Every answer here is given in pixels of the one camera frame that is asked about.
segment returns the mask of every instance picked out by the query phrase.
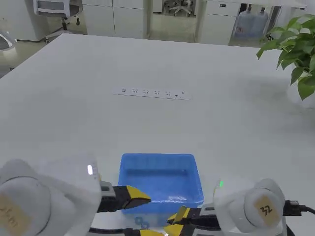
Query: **white wall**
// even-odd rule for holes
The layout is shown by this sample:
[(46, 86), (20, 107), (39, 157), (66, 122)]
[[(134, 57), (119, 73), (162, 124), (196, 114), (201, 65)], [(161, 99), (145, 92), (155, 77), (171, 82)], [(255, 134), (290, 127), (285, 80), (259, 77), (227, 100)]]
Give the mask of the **white wall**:
[(307, 13), (315, 15), (315, 1), (314, 0), (300, 0), (300, 2), (305, 3), (308, 6), (306, 9)]
[(315, 0), (298, 1), (307, 5), (306, 10), (296, 9), (294, 13), (292, 13), (292, 9), (290, 7), (283, 7), (282, 12), (277, 20), (276, 26), (285, 26), (292, 17), (302, 16), (307, 13), (315, 15)]

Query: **white table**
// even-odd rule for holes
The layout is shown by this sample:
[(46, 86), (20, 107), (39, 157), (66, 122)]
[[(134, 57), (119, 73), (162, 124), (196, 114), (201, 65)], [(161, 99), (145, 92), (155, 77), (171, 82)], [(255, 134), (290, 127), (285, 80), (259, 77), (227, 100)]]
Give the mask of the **white table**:
[[(0, 80), (0, 164), (92, 151), (117, 184), (123, 153), (192, 153), (205, 202), (210, 176), (229, 174), (273, 178), (288, 199), (315, 207), (315, 112), (287, 100), (279, 53), (258, 61), (257, 50), (64, 34)], [(184, 89), (193, 99), (113, 95), (117, 86)], [(288, 223), (311, 235), (314, 220)]]

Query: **office chair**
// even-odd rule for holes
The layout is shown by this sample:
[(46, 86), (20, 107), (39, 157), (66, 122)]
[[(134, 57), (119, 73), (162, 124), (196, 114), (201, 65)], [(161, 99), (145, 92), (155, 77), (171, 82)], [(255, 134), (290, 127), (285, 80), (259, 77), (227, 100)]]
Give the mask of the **office chair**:
[(175, 10), (174, 16), (176, 16), (180, 10), (183, 10), (187, 13), (187, 16), (189, 17), (191, 15), (191, 12), (192, 12), (190, 9), (191, 5), (192, 5), (191, 0), (181, 0), (179, 6), (175, 6), (175, 7), (170, 8), (168, 10), (168, 12)]
[(0, 30), (0, 52), (14, 48), (14, 46), (15, 40), (8, 33)]
[(63, 30), (56, 31), (45, 37), (45, 42), (49, 43), (49, 38), (57, 37), (63, 33), (74, 33), (68, 31), (65, 20), (75, 16), (82, 11), (81, 0), (33, 0), (34, 12), (36, 15), (47, 17), (60, 17), (62, 19)]
[[(10, 37), (7, 32), (0, 30), (0, 52), (10, 50), (15, 47), (15, 40)], [(1, 64), (0, 65), (0, 78), (9, 73), (13, 67), (9, 65)]]

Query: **green leaf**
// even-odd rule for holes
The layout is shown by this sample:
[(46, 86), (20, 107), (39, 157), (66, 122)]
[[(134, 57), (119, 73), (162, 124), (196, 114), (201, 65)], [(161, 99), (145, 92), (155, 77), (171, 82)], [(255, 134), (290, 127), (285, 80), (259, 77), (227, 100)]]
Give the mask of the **green leaf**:
[(281, 62), (282, 69), (286, 69), (289, 65), (295, 62), (295, 59), (283, 60)]
[(288, 30), (289, 28), (291, 28), (298, 20), (300, 19), (300, 17), (294, 17), (289, 21), (289, 24), (287, 24), (286, 29)]
[(297, 90), (299, 91), (302, 100), (311, 96), (315, 92), (315, 86), (305, 84), (307, 80), (308, 77), (304, 77), (299, 81), (299, 84), (297, 85)]
[(303, 50), (305, 53), (308, 53), (308, 54), (310, 54), (313, 49), (314, 49), (314, 47), (312, 47), (312, 46), (305, 46), (305, 47), (302, 48), (302, 50)]
[(284, 32), (285, 29), (282, 27), (274, 27), (273, 29), (271, 29), (268, 33), (275, 33), (275, 32)]
[(281, 43), (281, 46), (287, 47), (287, 46), (295, 46), (296, 40), (295, 39), (289, 39), (286, 42)]
[(302, 25), (298, 22), (295, 22), (289, 29), (297, 30), (300, 32), (300, 30), (302, 29)]
[(307, 76), (304, 83), (309, 86), (315, 86), (315, 76)]
[(315, 28), (315, 19), (308, 20), (302, 24), (302, 28), (305, 29), (314, 29)]
[(281, 62), (284, 60), (284, 57), (286, 56), (286, 54), (287, 54), (287, 51), (285, 51), (285, 50), (283, 50), (282, 53), (280, 54), (277, 69), (280, 66)]
[(295, 81), (297, 81), (298, 78), (301, 77), (301, 75), (303, 74), (303, 68), (301, 67), (297, 67), (292, 71), (292, 76), (291, 76), (291, 85), (295, 83)]
[(315, 70), (315, 54), (312, 56), (310, 62), (310, 72), (312, 72), (313, 70)]
[(277, 45), (277, 41), (272, 40), (272, 41), (269, 41), (268, 43), (264, 44), (261, 48), (264, 51), (267, 51), (267, 50), (272, 50), (272, 49), (278, 49), (279, 47)]
[(315, 19), (315, 15), (312, 14), (305, 14), (302, 17), (310, 18), (310, 19)]
[(304, 41), (304, 40), (300, 40), (297, 41), (295, 47), (293, 50), (295, 51), (303, 51), (304, 53), (310, 54), (311, 51), (313, 50), (314, 46), (311, 46), (309, 44), (309, 41)]
[(310, 33), (299, 33), (299, 35), (298, 35), (296, 40), (300, 40), (300, 39), (302, 39), (302, 40), (312, 40), (314, 38), (313, 38), (313, 35), (310, 34)]
[(299, 56), (303, 55), (304, 52), (303, 51), (296, 51), (296, 50), (292, 50), (290, 52), (288, 52), (286, 54), (286, 56), (284, 57), (285, 60), (289, 60), (289, 59), (294, 59), (296, 60)]
[(285, 31), (281, 34), (280, 38), (278, 39), (279, 42), (283, 42), (287, 40), (288, 38), (297, 36), (294, 32), (292, 31)]
[(262, 54), (264, 53), (265, 50), (263, 50), (262, 48), (258, 51), (258, 53), (256, 54), (258, 60), (261, 58)]
[(264, 53), (264, 51), (268, 51), (268, 50), (272, 50), (272, 49), (278, 49), (278, 45), (277, 45), (277, 41), (276, 40), (272, 40), (269, 41), (268, 43), (264, 44), (261, 49), (258, 51), (257, 58), (258, 60), (261, 58), (261, 55)]

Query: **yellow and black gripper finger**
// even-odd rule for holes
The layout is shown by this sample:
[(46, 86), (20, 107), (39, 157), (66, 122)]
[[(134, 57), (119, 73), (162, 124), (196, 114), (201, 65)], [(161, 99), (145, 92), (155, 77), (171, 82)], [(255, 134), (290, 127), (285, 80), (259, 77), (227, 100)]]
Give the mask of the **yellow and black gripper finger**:
[(97, 212), (114, 212), (149, 203), (150, 197), (132, 186), (112, 186), (101, 181), (102, 199)]

